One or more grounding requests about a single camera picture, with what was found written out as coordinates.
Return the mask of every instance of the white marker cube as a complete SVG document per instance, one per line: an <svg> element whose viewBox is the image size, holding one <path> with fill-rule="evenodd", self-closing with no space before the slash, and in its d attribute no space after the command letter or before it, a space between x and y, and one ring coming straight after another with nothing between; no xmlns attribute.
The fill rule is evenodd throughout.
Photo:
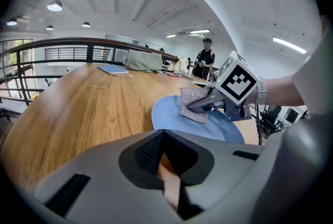
<svg viewBox="0 0 333 224"><path fill-rule="evenodd" d="M219 70L215 87L239 105L260 82L254 67L232 51Z"/></svg>

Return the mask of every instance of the watch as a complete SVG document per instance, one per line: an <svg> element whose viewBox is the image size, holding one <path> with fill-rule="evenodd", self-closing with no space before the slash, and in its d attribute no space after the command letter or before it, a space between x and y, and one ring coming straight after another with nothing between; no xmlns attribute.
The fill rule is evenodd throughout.
<svg viewBox="0 0 333 224"><path fill-rule="evenodd" d="M266 83L263 79L260 79L260 82L257 86L257 94L255 95L255 104L265 105L266 101L267 101Z"/></svg>

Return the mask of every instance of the blue notebook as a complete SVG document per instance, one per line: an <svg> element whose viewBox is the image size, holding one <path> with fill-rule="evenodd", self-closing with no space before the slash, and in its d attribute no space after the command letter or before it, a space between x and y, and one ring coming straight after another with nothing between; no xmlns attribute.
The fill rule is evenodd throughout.
<svg viewBox="0 0 333 224"><path fill-rule="evenodd" d="M118 67L116 65L98 66L98 68L105 71L107 74L125 74L129 72L127 69Z"/></svg>

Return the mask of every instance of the gray bag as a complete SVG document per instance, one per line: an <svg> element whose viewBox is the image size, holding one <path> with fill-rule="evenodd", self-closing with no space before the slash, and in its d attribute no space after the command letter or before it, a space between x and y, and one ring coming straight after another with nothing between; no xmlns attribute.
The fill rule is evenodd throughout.
<svg viewBox="0 0 333 224"><path fill-rule="evenodd" d="M161 70L162 55L130 49L124 65L129 69L141 72Z"/></svg>

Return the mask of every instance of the sponge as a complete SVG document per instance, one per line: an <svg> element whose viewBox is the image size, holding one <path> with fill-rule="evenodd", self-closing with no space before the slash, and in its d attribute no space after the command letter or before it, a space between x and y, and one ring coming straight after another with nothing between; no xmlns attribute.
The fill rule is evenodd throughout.
<svg viewBox="0 0 333 224"><path fill-rule="evenodd" d="M208 88L181 88L181 115L201 123L208 123L207 113L195 113L187 108L190 103L205 98Z"/></svg>

